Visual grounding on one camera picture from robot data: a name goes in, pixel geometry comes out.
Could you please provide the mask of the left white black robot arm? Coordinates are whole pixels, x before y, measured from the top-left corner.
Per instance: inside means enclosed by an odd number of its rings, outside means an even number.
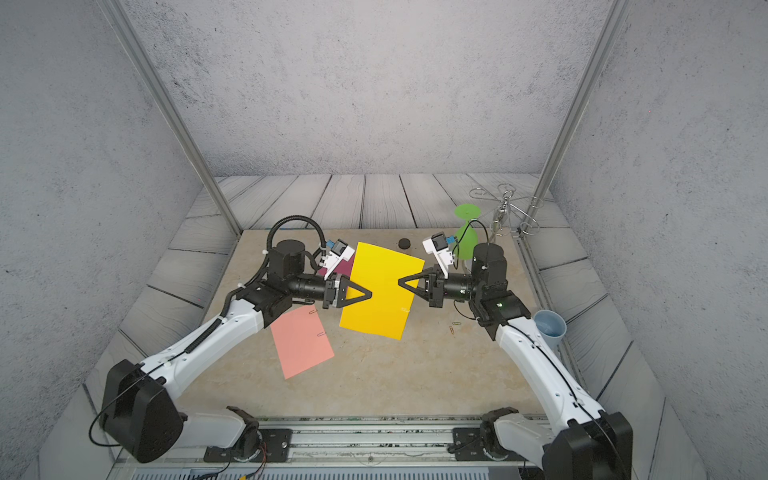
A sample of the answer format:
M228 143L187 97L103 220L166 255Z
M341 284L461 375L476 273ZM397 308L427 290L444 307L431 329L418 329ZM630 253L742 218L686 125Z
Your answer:
M353 256L352 245L327 240L314 220L299 218L318 235L314 252L299 240L274 240L294 219L284 217L269 230L261 266L226 295L218 315L157 354L137 363L122 360L109 370L102 408L91 426L112 438L113 446L140 463L155 461L174 447L205 447L225 462L266 461L266 441L254 416L235 406L222 414L185 414L177 400L227 352L294 305L319 301L325 309L341 309L371 299L370 290L336 270Z

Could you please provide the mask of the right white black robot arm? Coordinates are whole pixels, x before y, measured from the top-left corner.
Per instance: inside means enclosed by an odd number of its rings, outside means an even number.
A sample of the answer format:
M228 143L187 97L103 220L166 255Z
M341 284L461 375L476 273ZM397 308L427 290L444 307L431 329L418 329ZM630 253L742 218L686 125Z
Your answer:
M484 242L472 250L467 274L449 270L460 241L439 232L423 242L435 266L399 279L400 287L433 308L445 300L469 306L477 324L517 365L549 422L546 429L518 410L505 407L481 418L479 432L454 443L460 457L472 451L493 461L519 458L547 479L629 479L633 431L621 413L607 413L566 370L546 343L530 310L508 288L501 246Z

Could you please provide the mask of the yellow paper sheet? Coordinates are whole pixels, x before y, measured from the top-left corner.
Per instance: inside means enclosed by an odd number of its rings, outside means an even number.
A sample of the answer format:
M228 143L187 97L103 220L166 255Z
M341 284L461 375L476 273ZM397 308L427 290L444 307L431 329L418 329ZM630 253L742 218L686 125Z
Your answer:
M340 327L359 333L401 340L414 295L398 285L402 277L421 272L423 259L359 242L351 281L370 290L370 300L342 309Z

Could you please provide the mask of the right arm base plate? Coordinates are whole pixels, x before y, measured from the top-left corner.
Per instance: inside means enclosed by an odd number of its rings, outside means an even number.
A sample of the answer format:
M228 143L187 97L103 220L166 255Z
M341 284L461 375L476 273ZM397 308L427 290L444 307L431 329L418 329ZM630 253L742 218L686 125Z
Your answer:
M452 430L452 442L447 452L460 462L469 461L530 461L539 462L543 455L540 445L530 440L519 442L515 437L502 439L492 426L457 427Z

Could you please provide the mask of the magenta paper sheet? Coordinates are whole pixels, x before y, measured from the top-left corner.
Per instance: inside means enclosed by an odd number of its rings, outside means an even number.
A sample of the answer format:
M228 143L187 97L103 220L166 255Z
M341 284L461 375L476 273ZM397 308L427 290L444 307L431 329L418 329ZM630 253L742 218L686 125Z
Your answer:
M349 259L342 260L333 270L333 273L338 273L350 277L354 265L354 260L355 255L352 255Z

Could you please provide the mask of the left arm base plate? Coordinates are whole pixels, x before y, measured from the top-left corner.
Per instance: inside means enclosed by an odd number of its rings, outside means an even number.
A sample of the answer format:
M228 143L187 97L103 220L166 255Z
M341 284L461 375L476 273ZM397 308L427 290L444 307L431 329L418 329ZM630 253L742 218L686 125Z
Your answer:
M285 463L292 435L288 428L247 429L232 447L207 447L203 462Z

